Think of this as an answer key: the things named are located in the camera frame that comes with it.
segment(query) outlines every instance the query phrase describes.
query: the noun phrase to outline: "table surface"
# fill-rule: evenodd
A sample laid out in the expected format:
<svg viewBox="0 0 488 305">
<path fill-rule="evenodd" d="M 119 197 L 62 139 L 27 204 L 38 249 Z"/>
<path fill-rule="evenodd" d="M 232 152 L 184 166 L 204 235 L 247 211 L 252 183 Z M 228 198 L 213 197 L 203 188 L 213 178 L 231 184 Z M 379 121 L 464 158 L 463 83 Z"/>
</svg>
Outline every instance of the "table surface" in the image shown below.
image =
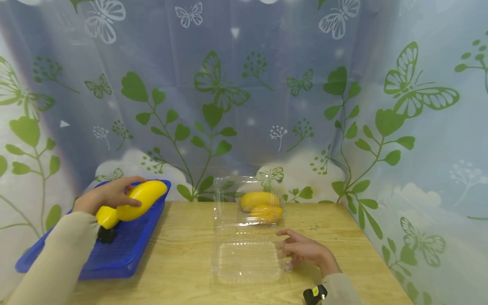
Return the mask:
<svg viewBox="0 0 488 305">
<path fill-rule="evenodd" d="M 71 304 L 303 304 L 303 291 L 321 281 L 310 265 L 286 273 L 285 284 L 216 284 L 210 272 L 213 207 L 168 202 L 134 277 L 80 282 Z M 345 207 L 289 204 L 286 225 L 330 248 L 363 304 L 412 304 Z"/>
</svg>

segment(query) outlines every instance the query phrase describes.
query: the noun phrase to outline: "yellow toy banana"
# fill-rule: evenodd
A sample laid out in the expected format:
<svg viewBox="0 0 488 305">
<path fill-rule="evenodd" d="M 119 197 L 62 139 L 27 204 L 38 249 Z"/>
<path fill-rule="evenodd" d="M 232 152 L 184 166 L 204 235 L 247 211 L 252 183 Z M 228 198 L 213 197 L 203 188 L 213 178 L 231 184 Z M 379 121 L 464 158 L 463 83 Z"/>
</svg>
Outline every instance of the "yellow toy banana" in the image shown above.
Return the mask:
<svg viewBox="0 0 488 305">
<path fill-rule="evenodd" d="M 164 182 L 150 180 L 141 183 L 127 193 L 128 197 L 139 200 L 141 202 L 140 206 L 121 205 L 117 209 L 102 206 L 96 214 L 100 225 L 98 239 L 103 244 L 111 244 L 117 235 L 113 228 L 119 221 L 127 222 L 142 216 L 167 191 L 168 187 Z"/>
</svg>

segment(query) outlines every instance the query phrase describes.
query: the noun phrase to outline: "hand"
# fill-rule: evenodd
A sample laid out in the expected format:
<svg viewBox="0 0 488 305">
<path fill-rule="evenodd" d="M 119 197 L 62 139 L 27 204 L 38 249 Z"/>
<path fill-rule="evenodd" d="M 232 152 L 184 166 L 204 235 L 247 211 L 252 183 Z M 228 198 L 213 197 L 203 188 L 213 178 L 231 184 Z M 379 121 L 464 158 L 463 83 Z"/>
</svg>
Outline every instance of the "hand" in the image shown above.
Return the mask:
<svg viewBox="0 0 488 305">
<path fill-rule="evenodd" d="M 293 256 L 291 259 L 292 266 L 298 265 L 301 262 L 313 264 L 320 268 L 322 277 L 333 273 L 342 273 L 334 254 L 317 241 L 291 229 L 280 230 L 276 235 L 289 236 L 281 243 L 282 252 L 280 253 L 280 258 Z"/>
<path fill-rule="evenodd" d="M 139 176 L 123 177 L 96 187 L 75 201 L 73 212 L 86 212 L 96 215 L 103 205 L 114 208 L 126 204 L 140 206 L 141 202 L 127 197 L 125 193 L 132 189 L 132 183 L 145 181 L 146 179 Z"/>
</svg>

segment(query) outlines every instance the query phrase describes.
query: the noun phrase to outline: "beige sleeve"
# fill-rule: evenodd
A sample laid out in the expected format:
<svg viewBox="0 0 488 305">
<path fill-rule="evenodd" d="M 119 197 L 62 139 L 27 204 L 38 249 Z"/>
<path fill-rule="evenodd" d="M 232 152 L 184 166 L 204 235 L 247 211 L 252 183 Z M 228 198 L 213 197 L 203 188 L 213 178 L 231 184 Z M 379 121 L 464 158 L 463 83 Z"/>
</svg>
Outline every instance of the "beige sleeve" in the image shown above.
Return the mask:
<svg viewBox="0 0 488 305">
<path fill-rule="evenodd" d="M 8 305 L 67 304 L 95 245 L 98 228 L 97 219 L 88 213 L 62 217 Z"/>
<path fill-rule="evenodd" d="M 354 285 L 344 273 L 328 275 L 322 284 L 327 289 L 327 297 L 322 300 L 322 305 L 361 305 Z"/>
</svg>

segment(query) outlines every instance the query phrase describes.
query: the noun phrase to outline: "blue plastic tray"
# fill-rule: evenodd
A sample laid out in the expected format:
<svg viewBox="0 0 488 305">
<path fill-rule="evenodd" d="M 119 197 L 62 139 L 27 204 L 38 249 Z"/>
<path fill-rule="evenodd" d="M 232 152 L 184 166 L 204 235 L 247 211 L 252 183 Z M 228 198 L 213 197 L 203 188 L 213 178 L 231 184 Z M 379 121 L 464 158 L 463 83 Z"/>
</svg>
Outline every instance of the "blue plastic tray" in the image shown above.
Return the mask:
<svg viewBox="0 0 488 305">
<path fill-rule="evenodd" d="M 98 279 L 130 278 L 136 272 L 142 255 L 149 243 L 149 239 L 156 228 L 164 209 L 166 196 L 171 188 L 167 180 L 160 180 L 166 184 L 168 191 L 162 195 L 152 207 L 141 217 L 129 221 L 119 222 L 115 229 L 117 236 L 113 243 L 95 243 L 88 261 L 81 270 L 80 281 Z M 51 231 L 41 237 L 15 264 L 19 273 L 26 273 L 44 248 L 44 241 Z"/>
</svg>

